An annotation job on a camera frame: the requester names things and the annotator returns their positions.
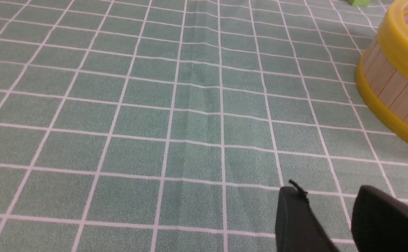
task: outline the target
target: grid pattern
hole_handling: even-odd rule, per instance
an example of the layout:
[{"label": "grid pattern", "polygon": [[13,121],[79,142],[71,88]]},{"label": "grid pattern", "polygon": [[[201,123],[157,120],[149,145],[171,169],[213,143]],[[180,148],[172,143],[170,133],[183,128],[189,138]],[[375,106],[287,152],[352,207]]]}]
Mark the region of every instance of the grid pattern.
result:
[{"label": "grid pattern", "polygon": [[274,251],[294,179],[342,251],[408,145],[354,68],[391,0],[0,0],[0,251]]}]

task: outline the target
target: toy barrel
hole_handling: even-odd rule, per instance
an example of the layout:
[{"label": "toy barrel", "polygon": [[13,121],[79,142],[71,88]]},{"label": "toy barrel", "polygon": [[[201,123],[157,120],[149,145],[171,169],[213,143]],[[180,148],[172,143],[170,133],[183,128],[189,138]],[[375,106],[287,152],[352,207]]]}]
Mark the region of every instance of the toy barrel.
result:
[{"label": "toy barrel", "polygon": [[370,110],[408,142],[408,0],[396,0],[356,69]]}]

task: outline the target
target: white grid line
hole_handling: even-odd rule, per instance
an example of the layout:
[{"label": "white grid line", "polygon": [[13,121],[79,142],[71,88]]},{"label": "white grid line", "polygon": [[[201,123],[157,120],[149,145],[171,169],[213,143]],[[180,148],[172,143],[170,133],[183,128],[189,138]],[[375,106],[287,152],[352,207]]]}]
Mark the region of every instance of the white grid line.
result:
[{"label": "white grid line", "polygon": [[[67,8],[65,8],[65,10],[63,11],[63,14],[61,14],[61,16],[58,18],[58,20],[56,21],[55,24],[58,24],[61,19],[63,18],[63,16],[67,13],[67,10],[71,7],[71,5],[73,4],[74,0],[71,0],[69,5],[67,6]],[[16,17],[24,8],[26,8],[26,5],[23,5],[22,8],[15,14]],[[36,58],[37,54],[41,51],[42,47],[44,46],[45,42],[47,42],[47,40],[49,39],[51,33],[53,32],[53,30],[55,29],[55,27],[53,26],[50,31],[47,33],[47,35],[44,38],[44,41],[42,42],[42,44],[38,47],[38,49],[33,53],[33,56],[30,58],[30,60],[28,60],[28,62],[24,65],[23,69],[20,72],[20,75],[18,76],[18,78],[14,81],[14,83],[12,84],[12,86],[9,88],[8,92],[5,94],[4,98],[1,100],[0,102],[0,109],[3,106],[3,104],[5,103],[5,101],[7,100],[7,98],[10,95],[10,92],[14,89],[14,87],[17,85],[17,83],[20,81],[20,79],[22,78],[23,74],[25,73],[25,71],[28,68],[28,65]],[[12,213],[12,210],[14,208],[14,206],[16,205],[20,193],[23,190],[23,187],[25,185],[25,183],[28,180],[28,177],[30,176],[30,172],[31,172],[31,168],[27,169],[24,177],[22,178],[22,181],[20,182],[20,185],[16,191],[16,193],[13,196],[12,202],[9,204],[8,208],[7,208],[7,212],[6,215],[10,215]],[[5,227],[5,224],[7,223],[7,217],[4,217],[1,222],[0,222],[0,235]]]},{"label": "white grid line", "polygon": [[[282,11],[282,7],[281,7],[281,5],[280,5],[280,1],[279,1],[279,0],[277,0],[277,4],[279,5],[280,11]],[[282,18],[283,18],[283,23],[285,24],[286,33],[287,33],[287,35],[288,35],[289,40],[291,41],[291,36],[289,35],[288,28],[286,27],[285,18],[284,18],[284,17],[282,17]],[[294,45],[293,45],[292,42],[291,42],[291,47],[292,47],[292,51],[293,51],[293,53],[294,53],[294,56],[296,56],[295,48],[294,48]],[[307,89],[307,87],[306,87],[305,79],[303,78],[302,70],[301,70],[301,68],[300,68],[298,59],[295,59],[295,62],[297,63],[298,71],[299,71],[299,73],[300,73],[300,76],[301,76],[301,79],[302,79],[302,82],[303,82],[303,87],[305,88],[305,91],[306,91],[306,95],[307,95],[308,98],[309,98],[309,92],[308,92],[308,89]],[[308,101],[308,103],[309,103],[309,107],[310,107],[310,109],[311,109],[311,113],[312,113],[313,118],[314,118],[314,123],[316,124],[316,128],[317,128],[317,132],[318,132],[318,134],[319,134],[320,141],[322,142],[323,150],[324,150],[324,152],[325,152],[325,155],[328,156],[329,153],[328,153],[327,145],[325,144],[325,141],[324,141],[324,138],[323,138],[323,135],[322,135],[322,131],[321,131],[320,127],[319,127],[319,122],[318,122],[318,120],[317,120],[316,113],[314,112],[313,104],[312,104],[311,101]],[[333,175],[333,180],[334,180],[334,182],[335,182],[335,184],[336,184],[336,188],[337,188],[337,190],[338,190],[338,192],[339,192],[339,194],[340,194],[340,200],[341,200],[341,205],[342,205],[342,208],[343,208],[343,212],[344,212],[344,214],[345,214],[345,219],[346,219],[346,221],[347,221],[347,223],[348,223],[348,227],[351,228],[350,216],[349,216],[349,214],[348,214],[348,210],[347,210],[347,207],[346,207],[346,204],[345,204],[345,200],[344,200],[343,196],[341,195],[341,194],[342,194],[342,190],[341,190],[341,186],[340,186],[339,180],[338,180],[338,178],[337,178],[337,175],[336,175],[336,173],[335,173],[335,169],[334,169],[334,167],[333,167],[333,162],[331,161],[331,158],[327,158],[327,160],[328,160],[328,164],[329,164],[329,166],[330,166],[331,174]]]},{"label": "white grid line", "polygon": [[223,250],[228,252],[228,221],[227,221],[227,188],[226,188],[226,150],[225,150],[225,136],[224,136],[224,95],[223,95],[223,53],[221,45],[221,3],[218,0],[218,55],[219,55],[219,80],[220,80],[220,134],[221,134],[221,178],[224,182],[222,186],[222,199],[223,199]]},{"label": "white grid line", "polygon": [[182,26],[180,29],[179,48],[177,49],[176,71],[174,74],[175,84],[173,85],[173,91],[172,91],[172,97],[171,97],[170,115],[169,115],[168,126],[167,126],[167,138],[166,138],[165,149],[164,149],[164,159],[162,160],[162,171],[161,171],[160,182],[159,182],[159,193],[157,195],[157,203],[156,203],[156,215],[154,217],[154,229],[153,229],[153,234],[151,238],[151,252],[154,252],[156,250],[156,245],[157,245],[157,233],[158,233],[159,222],[160,222],[160,211],[162,208],[162,196],[164,193],[165,174],[167,170],[167,160],[168,160],[168,150],[169,150],[170,139],[171,139],[174,105],[176,102],[177,80],[179,78],[180,53],[182,50],[182,40],[184,36],[186,9],[187,9],[187,0],[185,0],[184,2],[184,9],[182,12]]},{"label": "white grid line", "polygon": [[265,105],[266,105],[266,111],[267,111],[267,122],[269,124],[269,130],[271,132],[271,140],[272,140],[272,147],[274,149],[274,156],[275,156],[275,164],[277,167],[277,175],[279,177],[279,184],[280,186],[284,186],[285,183],[283,181],[283,174],[282,174],[282,170],[280,167],[280,160],[279,160],[279,154],[277,153],[277,142],[275,140],[275,133],[274,133],[274,127],[272,125],[272,116],[271,116],[271,109],[269,107],[269,99],[268,99],[268,95],[267,95],[267,88],[266,88],[266,84],[264,81],[264,75],[263,75],[263,65],[261,62],[261,57],[260,57],[260,49],[258,46],[258,40],[257,40],[257,31],[255,30],[255,24],[253,22],[253,12],[252,12],[252,3],[250,2],[250,0],[248,0],[249,3],[249,8],[250,8],[250,20],[252,22],[252,30],[253,30],[253,35],[254,35],[254,39],[255,39],[255,47],[257,49],[257,59],[258,59],[258,65],[260,67],[260,77],[261,77],[261,82],[263,85],[263,92],[264,92],[264,99],[265,99]]}]

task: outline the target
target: green object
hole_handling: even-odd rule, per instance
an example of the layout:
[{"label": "green object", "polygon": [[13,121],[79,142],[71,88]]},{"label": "green object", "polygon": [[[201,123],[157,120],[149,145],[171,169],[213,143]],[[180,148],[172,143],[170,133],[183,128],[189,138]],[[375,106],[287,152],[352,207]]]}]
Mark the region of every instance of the green object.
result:
[{"label": "green object", "polygon": [[370,4],[370,0],[346,0],[346,2],[353,6],[367,6]]}]

